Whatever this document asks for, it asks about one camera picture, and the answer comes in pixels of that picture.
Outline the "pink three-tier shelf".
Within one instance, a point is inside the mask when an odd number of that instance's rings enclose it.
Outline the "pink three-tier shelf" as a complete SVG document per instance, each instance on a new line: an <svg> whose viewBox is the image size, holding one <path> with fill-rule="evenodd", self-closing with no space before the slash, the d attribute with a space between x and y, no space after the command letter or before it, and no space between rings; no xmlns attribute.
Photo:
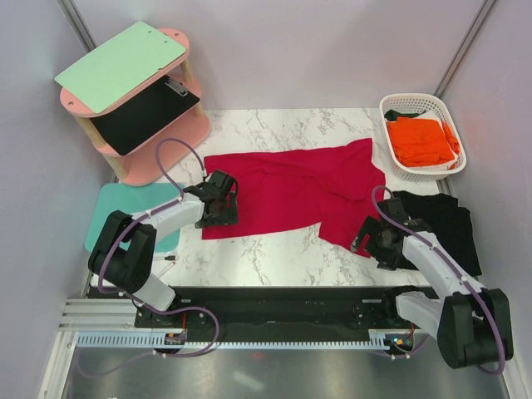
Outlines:
<svg viewBox="0 0 532 399"><path fill-rule="evenodd" d="M63 107L121 182L158 180L208 136L189 54L182 31L136 22L56 75Z"/></svg>

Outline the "aluminium rail frame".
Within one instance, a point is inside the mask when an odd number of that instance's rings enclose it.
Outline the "aluminium rail frame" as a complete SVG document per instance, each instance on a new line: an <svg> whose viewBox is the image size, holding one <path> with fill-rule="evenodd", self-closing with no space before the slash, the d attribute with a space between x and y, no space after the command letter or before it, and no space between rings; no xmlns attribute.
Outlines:
<svg viewBox="0 0 532 399"><path fill-rule="evenodd" d="M435 299L436 294L430 289L419 289L428 298ZM83 298L71 299L63 312L61 325L64 328L78 329L133 329L138 310L149 310L145 306L135 305L123 298ZM171 316L184 310L170 308Z"/></svg>

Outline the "mint green board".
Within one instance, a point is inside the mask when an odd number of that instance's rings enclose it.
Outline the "mint green board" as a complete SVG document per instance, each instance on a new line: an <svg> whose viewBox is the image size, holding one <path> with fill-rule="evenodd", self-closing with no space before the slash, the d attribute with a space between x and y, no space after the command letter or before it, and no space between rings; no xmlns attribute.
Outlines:
<svg viewBox="0 0 532 399"><path fill-rule="evenodd" d="M76 116L104 115L182 62L190 41L181 31L136 22L55 77L60 101Z"/></svg>

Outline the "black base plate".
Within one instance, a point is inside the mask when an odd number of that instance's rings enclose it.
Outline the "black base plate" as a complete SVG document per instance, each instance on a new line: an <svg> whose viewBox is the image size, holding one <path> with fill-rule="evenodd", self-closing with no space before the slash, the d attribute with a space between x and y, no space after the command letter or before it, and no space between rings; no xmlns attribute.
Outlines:
<svg viewBox="0 0 532 399"><path fill-rule="evenodd" d="M392 295L405 287L177 288L162 316L138 310L138 328L185 328L189 342L360 342L371 330L407 331L411 324L392 310Z"/></svg>

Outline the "red white pen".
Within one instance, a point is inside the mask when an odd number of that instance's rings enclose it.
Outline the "red white pen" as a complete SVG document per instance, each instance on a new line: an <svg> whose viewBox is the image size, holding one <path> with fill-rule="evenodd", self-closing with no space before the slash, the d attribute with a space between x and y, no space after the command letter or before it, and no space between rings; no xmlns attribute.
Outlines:
<svg viewBox="0 0 532 399"><path fill-rule="evenodd" d="M170 263L164 266L164 268L158 272L157 277L161 278L162 276L164 276L169 270L171 270L174 267L174 265L175 265L174 263Z"/></svg>

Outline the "red t shirt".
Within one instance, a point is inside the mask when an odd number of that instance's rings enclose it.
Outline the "red t shirt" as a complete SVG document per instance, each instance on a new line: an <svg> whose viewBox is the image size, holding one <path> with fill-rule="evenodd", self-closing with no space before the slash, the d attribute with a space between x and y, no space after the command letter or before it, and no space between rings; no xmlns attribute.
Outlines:
<svg viewBox="0 0 532 399"><path fill-rule="evenodd" d="M312 150L210 155L239 185L235 225L204 229L204 240L271 234L319 226L318 236L350 249L363 222L377 212L372 190L386 182L372 162L373 141Z"/></svg>

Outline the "white plastic basket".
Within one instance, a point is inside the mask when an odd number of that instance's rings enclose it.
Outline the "white plastic basket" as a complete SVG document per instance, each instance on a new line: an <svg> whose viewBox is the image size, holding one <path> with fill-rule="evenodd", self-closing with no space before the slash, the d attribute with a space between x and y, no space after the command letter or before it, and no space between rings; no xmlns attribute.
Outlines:
<svg viewBox="0 0 532 399"><path fill-rule="evenodd" d="M421 115L390 122L384 118L388 110ZM409 181L442 180L466 167L458 130L439 98L423 93L391 94L381 99L379 111L397 177Z"/></svg>

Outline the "black t shirt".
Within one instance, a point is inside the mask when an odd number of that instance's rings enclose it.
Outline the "black t shirt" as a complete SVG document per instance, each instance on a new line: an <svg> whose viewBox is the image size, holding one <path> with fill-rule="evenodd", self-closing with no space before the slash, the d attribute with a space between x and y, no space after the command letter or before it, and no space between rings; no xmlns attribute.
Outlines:
<svg viewBox="0 0 532 399"><path fill-rule="evenodd" d="M446 252L470 275L482 275L473 237L470 211L450 195L415 195L395 191L412 219L422 219L432 229Z"/></svg>

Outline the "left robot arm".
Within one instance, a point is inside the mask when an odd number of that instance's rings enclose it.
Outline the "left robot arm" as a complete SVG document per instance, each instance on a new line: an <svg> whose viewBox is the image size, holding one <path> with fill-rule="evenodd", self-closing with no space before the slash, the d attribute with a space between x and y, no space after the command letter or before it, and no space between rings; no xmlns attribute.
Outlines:
<svg viewBox="0 0 532 399"><path fill-rule="evenodd" d="M98 283L107 281L144 304L165 327L180 322L183 308L175 301L175 290L151 271L155 246L189 224L206 229L239 222L239 185L233 176L216 170L179 191L174 199L140 213L111 212L88 260Z"/></svg>

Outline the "teal cutting board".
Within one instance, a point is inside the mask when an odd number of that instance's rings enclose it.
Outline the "teal cutting board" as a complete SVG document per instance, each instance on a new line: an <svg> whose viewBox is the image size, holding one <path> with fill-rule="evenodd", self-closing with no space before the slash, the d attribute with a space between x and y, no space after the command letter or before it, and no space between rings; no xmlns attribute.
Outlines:
<svg viewBox="0 0 532 399"><path fill-rule="evenodd" d="M153 183L141 187L121 183L104 185L99 193L85 240L85 249L91 252L108 215L120 210L127 214L154 208L172 200L179 191L170 183Z"/></svg>

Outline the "dark green garment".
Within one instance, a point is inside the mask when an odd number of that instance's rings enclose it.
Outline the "dark green garment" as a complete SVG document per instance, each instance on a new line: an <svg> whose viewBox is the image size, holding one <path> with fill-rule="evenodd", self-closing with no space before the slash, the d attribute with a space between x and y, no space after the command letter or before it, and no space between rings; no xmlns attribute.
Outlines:
<svg viewBox="0 0 532 399"><path fill-rule="evenodd" d="M384 113L384 118L387 121L395 122L400 117L416 118L416 117L418 117L420 115L421 115L421 113L405 113L405 112L399 112L399 111L395 111L395 110L388 110L387 112Z"/></svg>

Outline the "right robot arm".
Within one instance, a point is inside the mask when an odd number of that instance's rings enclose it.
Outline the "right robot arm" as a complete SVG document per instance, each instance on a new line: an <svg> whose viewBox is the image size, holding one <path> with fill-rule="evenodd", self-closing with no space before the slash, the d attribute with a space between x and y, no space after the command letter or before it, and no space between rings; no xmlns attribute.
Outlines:
<svg viewBox="0 0 532 399"><path fill-rule="evenodd" d="M417 288L396 288L380 308L382 321L394 328L408 321L424 330L436 340L443 360L453 369L483 369L495 362L495 373L502 373L514 356L506 294L472 278L423 220L405 212L400 199L372 204L378 216L366 217L352 251L367 254L385 270L413 265L437 296L430 299Z"/></svg>

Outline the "black clipboard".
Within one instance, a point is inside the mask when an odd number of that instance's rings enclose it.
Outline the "black clipboard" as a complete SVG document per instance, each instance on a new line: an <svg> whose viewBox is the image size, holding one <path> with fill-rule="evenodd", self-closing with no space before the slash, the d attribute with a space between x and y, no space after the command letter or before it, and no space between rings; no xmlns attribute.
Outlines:
<svg viewBox="0 0 532 399"><path fill-rule="evenodd" d="M163 76L114 111L91 118L105 142L128 155L200 102L176 79Z"/></svg>

